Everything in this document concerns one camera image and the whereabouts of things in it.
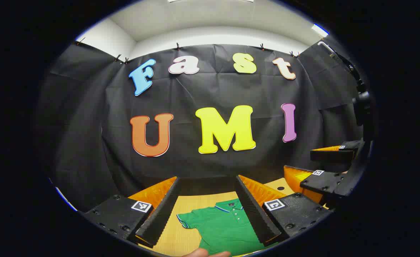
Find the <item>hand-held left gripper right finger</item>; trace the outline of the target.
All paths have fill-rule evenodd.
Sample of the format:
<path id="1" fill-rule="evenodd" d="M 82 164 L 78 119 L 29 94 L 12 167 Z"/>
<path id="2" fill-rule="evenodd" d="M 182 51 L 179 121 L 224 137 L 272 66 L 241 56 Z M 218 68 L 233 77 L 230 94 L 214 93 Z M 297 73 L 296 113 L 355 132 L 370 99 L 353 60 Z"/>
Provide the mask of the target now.
<path id="1" fill-rule="evenodd" d="M 334 213 L 300 192 L 285 195 L 242 175 L 235 177 L 235 191 L 265 246 L 301 235 Z"/>

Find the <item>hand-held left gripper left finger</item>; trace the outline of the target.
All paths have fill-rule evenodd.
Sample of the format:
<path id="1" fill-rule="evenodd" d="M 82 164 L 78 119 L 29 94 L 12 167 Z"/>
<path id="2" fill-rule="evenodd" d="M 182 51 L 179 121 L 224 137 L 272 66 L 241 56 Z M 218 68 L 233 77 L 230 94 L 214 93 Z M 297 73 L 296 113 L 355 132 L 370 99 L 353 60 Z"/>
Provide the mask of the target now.
<path id="1" fill-rule="evenodd" d="M 154 247 L 169 220 L 181 189 L 182 179 L 174 176 L 145 187 L 134 179 L 121 182 L 118 193 L 87 211 L 78 213 L 114 238 Z"/>

